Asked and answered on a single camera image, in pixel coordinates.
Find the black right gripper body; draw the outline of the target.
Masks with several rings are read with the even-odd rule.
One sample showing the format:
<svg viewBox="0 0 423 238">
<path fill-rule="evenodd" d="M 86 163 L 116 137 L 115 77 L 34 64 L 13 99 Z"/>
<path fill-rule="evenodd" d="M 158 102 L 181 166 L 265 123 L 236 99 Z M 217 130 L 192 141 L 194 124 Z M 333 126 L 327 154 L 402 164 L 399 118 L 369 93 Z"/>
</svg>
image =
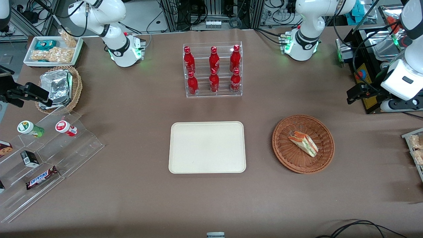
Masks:
<svg viewBox="0 0 423 238">
<path fill-rule="evenodd" d="M 8 91 L 15 89 L 16 83 L 13 79 L 15 71 L 4 66 L 0 67 L 0 95 L 5 95 Z"/>
</svg>

